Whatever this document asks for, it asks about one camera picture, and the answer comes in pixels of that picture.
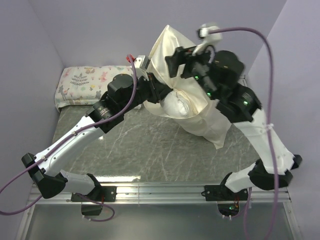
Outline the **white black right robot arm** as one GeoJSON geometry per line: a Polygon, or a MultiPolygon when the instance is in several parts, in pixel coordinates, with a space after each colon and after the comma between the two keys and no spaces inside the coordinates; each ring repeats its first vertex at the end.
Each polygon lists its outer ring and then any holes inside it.
{"type": "Polygon", "coordinates": [[[214,54],[193,54],[194,47],[177,47],[165,56],[168,74],[193,78],[210,100],[217,100],[216,109],[237,127],[249,140],[259,158],[251,166],[229,173],[221,182],[220,194],[226,200],[250,188],[269,191],[288,187],[293,179],[291,170],[302,163],[302,157],[292,154],[276,134],[254,91],[238,80],[245,65],[231,51],[214,54]]]}

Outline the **cream satin pillowcase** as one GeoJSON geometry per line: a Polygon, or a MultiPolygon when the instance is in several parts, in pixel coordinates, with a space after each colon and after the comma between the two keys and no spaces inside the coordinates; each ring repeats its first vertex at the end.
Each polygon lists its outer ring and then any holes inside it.
{"type": "Polygon", "coordinates": [[[211,142],[216,149],[224,146],[226,135],[231,127],[230,121],[217,109],[217,101],[210,100],[198,83],[192,78],[169,77],[166,56],[171,56],[177,47],[192,47],[194,43],[170,25],[166,25],[149,53],[148,72],[151,72],[172,91],[181,94],[189,101],[192,116],[172,118],[162,109],[160,103],[145,101],[144,107],[153,115],[171,118],[185,131],[203,137],[211,142]]]}

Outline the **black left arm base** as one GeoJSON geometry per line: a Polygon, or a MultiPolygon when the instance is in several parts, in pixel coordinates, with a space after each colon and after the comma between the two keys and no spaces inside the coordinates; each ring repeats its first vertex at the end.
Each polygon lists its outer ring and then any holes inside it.
{"type": "Polygon", "coordinates": [[[70,201],[81,203],[80,210],[84,217],[95,217],[102,213],[105,204],[116,201],[116,195],[116,186],[102,186],[100,190],[94,190],[89,195],[72,193],[70,201]]]}

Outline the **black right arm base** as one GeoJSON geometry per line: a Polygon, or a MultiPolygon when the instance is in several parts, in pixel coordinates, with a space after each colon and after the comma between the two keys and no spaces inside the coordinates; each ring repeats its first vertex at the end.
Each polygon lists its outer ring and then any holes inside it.
{"type": "Polygon", "coordinates": [[[204,191],[201,192],[206,202],[217,202],[218,212],[223,218],[227,217],[230,220],[240,215],[240,201],[247,201],[249,197],[247,189],[234,193],[226,187],[227,179],[231,174],[231,172],[228,173],[219,185],[205,185],[204,191]]]}

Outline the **white pillow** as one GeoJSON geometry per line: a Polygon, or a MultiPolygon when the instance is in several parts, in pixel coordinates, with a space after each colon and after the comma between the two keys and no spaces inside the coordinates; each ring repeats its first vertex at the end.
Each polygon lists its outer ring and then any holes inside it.
{"type": "Polygon", "coordinates": [[[181,94],[171,91],[160,101],[163,111],[174,119],[185,119],[192,116],[189,101],[181,94]]]}

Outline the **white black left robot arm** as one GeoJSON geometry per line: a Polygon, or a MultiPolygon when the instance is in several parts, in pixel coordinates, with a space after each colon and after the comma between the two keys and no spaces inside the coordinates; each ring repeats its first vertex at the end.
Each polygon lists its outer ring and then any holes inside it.
{"type": "Polygon", "coordinates": [[[170,92],[172,88],[160,83],[152,73],[140,77],[116,75],[101,99],[69,132],[46,150],[35,155],[27,153],[22,157],[42,197],[50,199],[61,192],[70,192],[96,201],[102,195],[102,186],[97,178],[90,173],[67,172],[63,169],[65,164],[88,144],[121,123],[125,113],[145,101],[159,103],[170,92]]]}

